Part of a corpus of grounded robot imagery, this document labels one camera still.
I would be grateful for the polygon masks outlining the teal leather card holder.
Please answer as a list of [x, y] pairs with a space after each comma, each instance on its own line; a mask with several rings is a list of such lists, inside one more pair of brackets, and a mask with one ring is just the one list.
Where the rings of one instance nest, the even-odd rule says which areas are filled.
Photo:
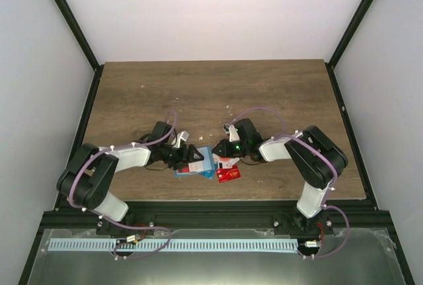
[[187, 177], [190, 175], [201, 175], [207, 179], [213, 179], [216, 166], [213, 159], [212, 148], [210, 146], [204, 146], [199, 148], [198, 151], [203, 155], [204, 159], [201, 161], [191, 162], [187, 167], [174, 171], [176, 178]]

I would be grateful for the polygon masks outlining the dark red credit card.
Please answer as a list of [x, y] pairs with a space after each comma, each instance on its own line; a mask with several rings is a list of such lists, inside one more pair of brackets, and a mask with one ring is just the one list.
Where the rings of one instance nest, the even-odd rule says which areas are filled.
[[241, 177], [238, 166], [234, 165], [230, 169], [218, 169], [216, 171], [219, 183], [226, 183]]

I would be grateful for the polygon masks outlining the white card with red logo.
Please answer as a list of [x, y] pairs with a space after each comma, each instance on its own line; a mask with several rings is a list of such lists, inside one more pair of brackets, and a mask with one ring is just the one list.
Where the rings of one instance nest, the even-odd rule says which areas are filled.
[[188, 164], [188, 170], [190, 173], [201, 173], [205, 171], [204, 161], [195, 161]]

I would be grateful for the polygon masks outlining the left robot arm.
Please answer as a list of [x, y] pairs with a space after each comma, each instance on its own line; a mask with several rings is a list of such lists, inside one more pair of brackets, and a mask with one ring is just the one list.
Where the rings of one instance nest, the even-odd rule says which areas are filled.
[[129, 206], [110, 192], [117, 172], [163, 162], [173, 171], [202, 172], [212, 160], [208, 148], [186, 144], [188, 132], [176, 133], [175, 127], [158, 121], [153, 130], [135, 142], [114, 147], [83, 144], [58, 179], [58, 192], [69, 203], [112, 220], [112, 227], [122, 235], [135, 227]]

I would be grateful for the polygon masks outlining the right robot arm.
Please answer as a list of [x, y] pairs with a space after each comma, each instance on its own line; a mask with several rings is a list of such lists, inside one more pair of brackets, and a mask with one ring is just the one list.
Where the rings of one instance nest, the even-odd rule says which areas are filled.
[[334, 188], [348, 166], [346, 154], [317, 126], [293, 135], [263, 138], [249, 118], [224, 127], [227, 138], [220, 140], [212, 153], [223, 158], [250, 157], [257, 163], [291, 159], [305, 184], [293, 215], [294, 228], [308, 234], [317, 226], [328, 191]]

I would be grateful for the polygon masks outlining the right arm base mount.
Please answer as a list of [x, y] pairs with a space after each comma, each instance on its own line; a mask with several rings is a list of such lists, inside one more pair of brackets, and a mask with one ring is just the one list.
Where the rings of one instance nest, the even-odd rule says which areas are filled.
[[333, 229], [327, 225], [328, 216], [318, 214], [313, 218], [306, 218], [301, 214], [278, 212], [272, 216], [275, 234], [299, 236], [332, 235]]

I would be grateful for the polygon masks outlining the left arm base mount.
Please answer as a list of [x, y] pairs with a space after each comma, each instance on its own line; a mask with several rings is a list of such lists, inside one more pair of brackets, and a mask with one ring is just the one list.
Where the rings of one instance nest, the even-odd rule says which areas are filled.
[[126, 237], [129, 235], [153, 235], [153, 231], [145, 229], [146, 225], [141, 222], [118, 222], [113, 224], [110, 221], [103, 220], [102, 225], [98, 226], [96, 233], [98, 235], [109, 235], [112, 237]]

